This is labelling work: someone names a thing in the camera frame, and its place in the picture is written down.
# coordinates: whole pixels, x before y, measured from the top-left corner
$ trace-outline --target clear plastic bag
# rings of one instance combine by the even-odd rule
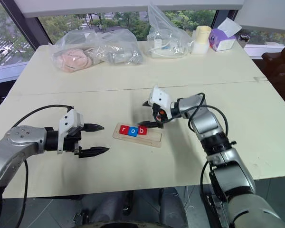
[[[85,69],[102,61],[140,64],[143,60],[135,35],[127,29],[108,33],[73,30],[49,46],[54,65],[65,72]]]
[[[153,58],[179,58],[191,52],[192,38],[175,27],[164,13],[155,5],[148,5],[151,25],[146,55]]]

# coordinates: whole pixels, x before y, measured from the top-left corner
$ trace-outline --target tissue box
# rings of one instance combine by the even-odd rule
[[[214,28],[209,35],[210,45],[215,51],[231,49],[235,41],[235,36],[228,38],[222,30],[217,28]]]

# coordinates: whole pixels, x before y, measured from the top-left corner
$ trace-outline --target gray floor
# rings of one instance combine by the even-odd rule
[[[209,228],[199,186],[176,187],[184,204],[190,228]],[[256,181],[256,189],[285,221],[285,177]],[[71,228],[73,216],[82,209],[95,210],[109,193],[90,194],[81,200],[28,199],[21,228]],[[5,199],[0,228],[13,228],[20,214],[22,199]],[[159,222],[158,189],[137,190],[129,220]]]

